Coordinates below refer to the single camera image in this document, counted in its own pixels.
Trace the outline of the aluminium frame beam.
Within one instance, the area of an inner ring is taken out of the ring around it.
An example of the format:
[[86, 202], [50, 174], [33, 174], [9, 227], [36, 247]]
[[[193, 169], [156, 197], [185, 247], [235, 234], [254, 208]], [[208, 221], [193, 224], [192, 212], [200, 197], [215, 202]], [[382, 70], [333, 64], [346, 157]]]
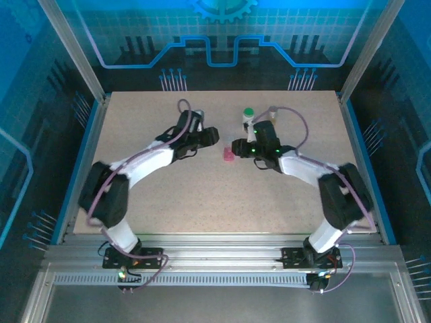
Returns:
[[[301, 247], [304, 235], [294, 234], [144, 234], [145, 247], [163, 248], [169, 257], [167, 272], [280, 272], [281, 249]], [[72, 234], [46, 251], [42, 268], [50, 271], [98, 272], [101, 235]], [[353, 273], [405, 272], [399, 246], [382, 244], [378, 234], [352, 234], [340, 247], [343, 267]]]

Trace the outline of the grey metal shelf panel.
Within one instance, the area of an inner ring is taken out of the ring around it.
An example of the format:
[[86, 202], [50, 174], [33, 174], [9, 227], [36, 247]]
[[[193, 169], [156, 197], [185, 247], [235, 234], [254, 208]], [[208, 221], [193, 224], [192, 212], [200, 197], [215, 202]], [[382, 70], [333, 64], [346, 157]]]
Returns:
[[428, 323], [386, 278], [359, 275], [334, 292], [282, 287], [54, 286], [25, 323]]

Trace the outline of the white pill bottle green cap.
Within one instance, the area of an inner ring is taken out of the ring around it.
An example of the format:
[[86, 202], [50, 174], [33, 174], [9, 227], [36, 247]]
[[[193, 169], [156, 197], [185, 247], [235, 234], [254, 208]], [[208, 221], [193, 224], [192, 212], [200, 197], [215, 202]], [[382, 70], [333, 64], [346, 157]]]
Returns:
[[255, 117], [255, 112], [251, 107], [247, 107], [243, 110], [242, 127], [246, 133], [248, 132], [248, 126], [252, 123], [254, 117]]

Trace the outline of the aluminium upright post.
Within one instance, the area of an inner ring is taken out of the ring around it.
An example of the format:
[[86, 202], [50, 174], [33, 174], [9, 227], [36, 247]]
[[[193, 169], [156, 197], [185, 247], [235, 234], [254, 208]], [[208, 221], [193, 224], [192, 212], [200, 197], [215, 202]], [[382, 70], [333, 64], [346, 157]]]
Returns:
[[339, 95], [342, 105], [347, 104], [350, 96], [361, 80], [377, 50], [380, 48], [387, 32], [392, 26], [405, 0], [388, 0], [377, 19], [362, 51], [348, 75]]
[[73, 33], [66, 17], [61, 11], [55, 0], [37, 0], [49, 22], [54, 28], [57, 36], [60, 38], [63, 46], [74, 62], [77, 70], [85, 81], [88, 89], [92, 93], [94, 99], [103, 104], [106, 101], [106, 94], [103, 90], [96, 74], [90, 65], [89, 60], [84, 54], [75, 34]]

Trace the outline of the black power connector block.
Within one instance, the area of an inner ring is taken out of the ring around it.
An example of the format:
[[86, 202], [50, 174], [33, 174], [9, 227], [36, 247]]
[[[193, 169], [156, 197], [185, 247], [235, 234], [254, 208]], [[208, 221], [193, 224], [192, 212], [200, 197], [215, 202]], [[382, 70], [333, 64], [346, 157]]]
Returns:
[[326, 290], [331, 274], [329, 273], [308, 273], [306, 275], [306, 283], [308, 289], [312, 292], [323, 293]]
[[133, 293], [133, 290], [137, 288], [138, 284], [142, 281], [142, 276], [136, 273], [132, 273], [128, 268], [123, 267], [117, 275], [117, 287], [123, 294], [127, 291]]

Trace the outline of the aluminium side rail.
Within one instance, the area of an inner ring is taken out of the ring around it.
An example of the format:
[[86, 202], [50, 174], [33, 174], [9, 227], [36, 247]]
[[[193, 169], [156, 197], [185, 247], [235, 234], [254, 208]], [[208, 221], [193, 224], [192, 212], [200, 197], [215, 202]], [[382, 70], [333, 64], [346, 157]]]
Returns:
[[65, 236], [73, 230], [79, 213], [79, 195], [94, 159], [109, 102], [110, 95], [103, 104], [96, 102], [92, 108], [59, 213], [58, 224], [55, 229], [56, 234], [53, 235], [52, 242], [57, 244], [62, 244]]
[[393, 228], [383, 201], [380, 188], [372, 167], [370, 156], [366, 149], [366, 144], [362, 136], [358, 119], [354, 112], [351, 102], [340, 104], [341, 113], [345, 122], [347, 133], [352, 144], [352, 149], [358, 164], [358, 170], [364, 179], [364, 183], [369, 190], [372, 201], [374, 203], [374, 211], [372, 216], [376, 223], [377, 231], [385, 244], [396, 245], [397, 240], [393, 232]]

